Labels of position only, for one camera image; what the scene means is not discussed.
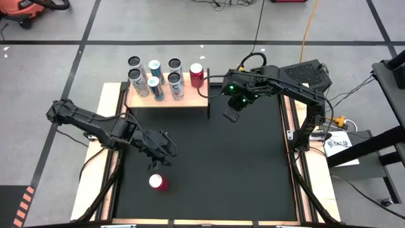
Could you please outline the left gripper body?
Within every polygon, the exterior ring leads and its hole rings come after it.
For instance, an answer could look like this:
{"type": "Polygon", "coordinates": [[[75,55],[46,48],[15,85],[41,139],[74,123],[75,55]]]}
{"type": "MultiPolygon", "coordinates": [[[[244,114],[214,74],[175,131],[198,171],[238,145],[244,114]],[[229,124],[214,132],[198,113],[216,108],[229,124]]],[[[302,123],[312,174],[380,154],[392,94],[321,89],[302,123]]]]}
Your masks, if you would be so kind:
{"type": "Polygon", "coordinates": [[[167,157],[176,157],[178,149],[168,133],[161,130],[136,130],[132,134],[131,145],[151,159],[148,172],[155,172],[162,166],[172,166],[167,157]]]}

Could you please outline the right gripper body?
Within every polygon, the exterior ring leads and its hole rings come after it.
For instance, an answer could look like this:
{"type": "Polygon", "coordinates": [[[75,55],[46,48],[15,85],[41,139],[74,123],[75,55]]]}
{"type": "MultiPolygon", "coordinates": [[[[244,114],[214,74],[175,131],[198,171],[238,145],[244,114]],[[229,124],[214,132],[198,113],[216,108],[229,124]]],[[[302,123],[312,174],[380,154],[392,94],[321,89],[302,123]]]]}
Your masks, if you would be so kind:
{"type": "Polygon", "coordinates": [[[238,121],[240,112],[255,100],[263,96],[258,74],[227,73],[223,79],[221,93],[230,97],[224,116],[232,123],[238,121]]]}

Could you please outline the red Coca-Cola can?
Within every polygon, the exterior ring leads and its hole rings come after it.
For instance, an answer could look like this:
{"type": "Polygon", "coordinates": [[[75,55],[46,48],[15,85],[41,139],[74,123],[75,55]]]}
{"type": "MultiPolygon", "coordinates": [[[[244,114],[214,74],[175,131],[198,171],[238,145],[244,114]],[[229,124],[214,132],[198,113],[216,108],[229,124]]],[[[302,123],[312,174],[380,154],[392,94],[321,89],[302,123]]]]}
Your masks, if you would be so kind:
{"type": "Polygon", "coordinates": [[[168,181],[160,174],[152,174],[149,178],[149,185],[157,191],[166,191],[168,189],[168,181]]]}
{"type": "Polygon", "coordinates": [[[199,63],[193,63],[189,68],[189,73],[192,87],[200,87],[200,82],[204,78],[203,66],[199,63]]]}

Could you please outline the blue silver Red Bull can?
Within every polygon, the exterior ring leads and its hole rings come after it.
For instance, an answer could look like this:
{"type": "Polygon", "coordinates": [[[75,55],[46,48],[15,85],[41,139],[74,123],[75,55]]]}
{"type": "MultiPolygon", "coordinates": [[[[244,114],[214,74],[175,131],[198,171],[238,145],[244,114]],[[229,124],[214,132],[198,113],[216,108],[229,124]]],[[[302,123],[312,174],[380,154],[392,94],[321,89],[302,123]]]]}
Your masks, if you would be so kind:
{"type": "Polygon", "coordinates": [[[164,100],[164,93],[161,88],[160,79],[158,77],[152,76],[148,79],[147,84],[153,93],[154,99],[156,101],[164,100]]]}
{"type": "Polygon", "coordinates": [[[158,60],[151,60],[148,63],[149,70],[153,77],[157,77],[160,81],[160,84],[165,83],[165,78],[161,69],[161,63],[158,60]]]}

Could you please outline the Celsius Peach Vibe can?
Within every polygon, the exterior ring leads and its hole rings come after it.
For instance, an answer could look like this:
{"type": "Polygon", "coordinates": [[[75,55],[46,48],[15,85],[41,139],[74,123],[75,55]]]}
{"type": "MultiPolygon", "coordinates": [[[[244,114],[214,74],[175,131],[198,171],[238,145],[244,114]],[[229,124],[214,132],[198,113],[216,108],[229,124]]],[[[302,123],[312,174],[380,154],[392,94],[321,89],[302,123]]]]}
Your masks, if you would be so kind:
{"type": "Polygon", "coordinates": [[[182,100],[184,98],[182,76],[177,72],[172,72],[168,75],[168,83],[173,99],[177,101],[182,100]]]}

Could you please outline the Celsius Tropical Vibe can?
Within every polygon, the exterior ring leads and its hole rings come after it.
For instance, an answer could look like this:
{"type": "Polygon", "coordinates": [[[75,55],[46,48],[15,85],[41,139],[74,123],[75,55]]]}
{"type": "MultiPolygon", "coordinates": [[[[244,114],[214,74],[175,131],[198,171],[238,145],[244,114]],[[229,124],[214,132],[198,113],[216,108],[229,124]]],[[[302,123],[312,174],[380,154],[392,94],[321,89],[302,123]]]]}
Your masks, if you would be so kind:
{"type": "Polygon", "coordinates": [[[149,89],[147,88],[146,80],[142,76],[140,70],[135,68],[129,70],[128,78],[140,97],[144,98],[149,95],[149,89]]]}

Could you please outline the white Celsius energy drink can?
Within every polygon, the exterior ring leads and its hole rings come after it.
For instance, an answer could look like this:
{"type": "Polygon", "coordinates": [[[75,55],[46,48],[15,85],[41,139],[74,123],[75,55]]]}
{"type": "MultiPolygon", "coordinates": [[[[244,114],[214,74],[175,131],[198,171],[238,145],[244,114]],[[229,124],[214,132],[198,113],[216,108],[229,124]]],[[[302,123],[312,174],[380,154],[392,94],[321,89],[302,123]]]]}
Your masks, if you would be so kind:
{"type": "Polygon", "coordinates": [[[184,75],[183,75],[181,61],[178,58],[172,58],[168,62],[168,67],[169,67],[170,73],[173,73],[173,72],[178,73],[181,78],[181,83],[184,83],[184,75]]]}
{"type": "Polygon", "coordinates": [[[138,56],[130,57],[128,59],[128,65],[130,69],[138,69],[143,76],[146,75],[144,65],[142,64],[141,59],[138,56]]]}

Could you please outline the black perforated computer case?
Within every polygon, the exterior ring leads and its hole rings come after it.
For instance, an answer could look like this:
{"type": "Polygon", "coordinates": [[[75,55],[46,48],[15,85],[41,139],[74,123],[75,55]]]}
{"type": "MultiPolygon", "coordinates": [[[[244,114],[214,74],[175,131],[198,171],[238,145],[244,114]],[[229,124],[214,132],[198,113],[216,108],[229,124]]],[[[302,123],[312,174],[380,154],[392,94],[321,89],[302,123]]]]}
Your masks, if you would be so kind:
{"type": "Polygon", "coordinates": [[[308,106],[324,105],[324,92],[332,85],[327,67],[318,60],[281,67],[279,80],[283,95],[308,106]]]}

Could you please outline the yellow power splitter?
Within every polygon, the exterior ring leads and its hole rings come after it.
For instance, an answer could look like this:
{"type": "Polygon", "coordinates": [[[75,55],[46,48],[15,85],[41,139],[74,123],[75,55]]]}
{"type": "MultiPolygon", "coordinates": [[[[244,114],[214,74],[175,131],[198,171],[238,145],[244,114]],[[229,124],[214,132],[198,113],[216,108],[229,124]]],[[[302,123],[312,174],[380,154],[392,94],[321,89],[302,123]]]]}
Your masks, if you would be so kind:
{"type": "Polygon", "coordinates": [[[337,127],[343,128],[345,125],[345,116],[339,116],[339,117],[327,117],[331,122],[333,122],[337,127]]]}

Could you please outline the black metal stand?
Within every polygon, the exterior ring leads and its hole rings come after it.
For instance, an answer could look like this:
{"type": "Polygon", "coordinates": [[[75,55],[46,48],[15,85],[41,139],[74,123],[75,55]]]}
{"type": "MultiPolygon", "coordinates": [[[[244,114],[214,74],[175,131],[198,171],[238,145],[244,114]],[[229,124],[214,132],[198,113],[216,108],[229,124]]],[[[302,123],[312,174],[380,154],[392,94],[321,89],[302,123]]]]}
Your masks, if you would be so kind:
{"type": "Polygon", "coordinates": [[[378,82],[399,125],[379,135],[370,131],[348,132],[349,144],[327,158],[333,174],[350,179],[381,177],[395,204],[402,200],[388,173],[387,165],[402,163],[405,167],[405,50],[391,60],[372,65],[372,76],[378,82]]]}

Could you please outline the black mat orange stripes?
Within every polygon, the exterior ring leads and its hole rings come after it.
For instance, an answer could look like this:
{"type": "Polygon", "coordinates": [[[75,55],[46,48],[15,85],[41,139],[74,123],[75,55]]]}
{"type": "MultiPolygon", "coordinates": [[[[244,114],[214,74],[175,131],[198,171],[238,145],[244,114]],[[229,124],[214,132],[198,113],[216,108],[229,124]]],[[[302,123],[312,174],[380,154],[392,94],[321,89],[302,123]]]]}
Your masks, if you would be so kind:
{"type": "Polygon", "coordinates": [[[22,228],[34,198],[33,186],[0,186],[0,228],[22,228]]]}

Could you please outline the orange shop vacuum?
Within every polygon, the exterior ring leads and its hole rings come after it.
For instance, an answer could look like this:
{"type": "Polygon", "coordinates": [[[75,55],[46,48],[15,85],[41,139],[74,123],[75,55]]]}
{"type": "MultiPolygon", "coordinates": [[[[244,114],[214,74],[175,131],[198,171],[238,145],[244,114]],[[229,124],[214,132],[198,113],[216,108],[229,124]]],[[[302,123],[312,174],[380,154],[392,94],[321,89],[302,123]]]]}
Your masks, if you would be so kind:
{"type": "Polygon", "coordinates": [[[30,29],[32,20],[44,10],[30,0],[0,0],[0,18],[17,22],[23,29],[30,29]]]}

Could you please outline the wooden shelf black metal frame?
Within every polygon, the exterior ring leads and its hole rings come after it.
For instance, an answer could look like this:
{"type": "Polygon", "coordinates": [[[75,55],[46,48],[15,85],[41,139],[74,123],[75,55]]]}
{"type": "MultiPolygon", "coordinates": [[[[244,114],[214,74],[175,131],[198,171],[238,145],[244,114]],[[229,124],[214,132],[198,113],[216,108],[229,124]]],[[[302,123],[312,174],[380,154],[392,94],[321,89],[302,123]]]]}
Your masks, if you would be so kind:
{"type": "Polygon", "coordinates": [[[126,105],[129,108],[203,108],[206,112],[207,118],[210,117],[209,100],[201,97],[197,93],[197,89],[192,87],[189,73],[183,73],[185,81],[184,98],[179,101],[174,100],[173,96],[171,95],[171,90],[167,80],[169,73],[164,73],[163,75],[165,76],[166,80],[165,84],[161,86],[165,96],[164,100],[156,101],[153,93],[150,93],[147,97],[142,98],[137,94],[134,87],[131,85],[129,87],[126,105]]]}

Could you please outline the black aluminium table frame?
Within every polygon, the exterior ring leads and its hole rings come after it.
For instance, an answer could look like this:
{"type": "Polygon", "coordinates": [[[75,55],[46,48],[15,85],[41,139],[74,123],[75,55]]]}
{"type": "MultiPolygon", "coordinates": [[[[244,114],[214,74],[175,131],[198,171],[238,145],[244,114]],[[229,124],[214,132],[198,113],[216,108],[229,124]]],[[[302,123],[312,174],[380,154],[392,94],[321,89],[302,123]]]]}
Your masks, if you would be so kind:
{"type": "Polygon", "coordinates": [[[170,166],[158,171],[168,187],[150,187],[150,159],[138,149],[105,152],[103,161],[116,160],[120,168],[100,216],[152,225],[172,220],[175,226],[304,222],[304,192],[282,133],[285,108],[270,98],[233,124],[221,115],[224,104],[214,100],[210,117],[200,108],[142,110],[142,125],[167,130],[178,147],[170,166]]]}

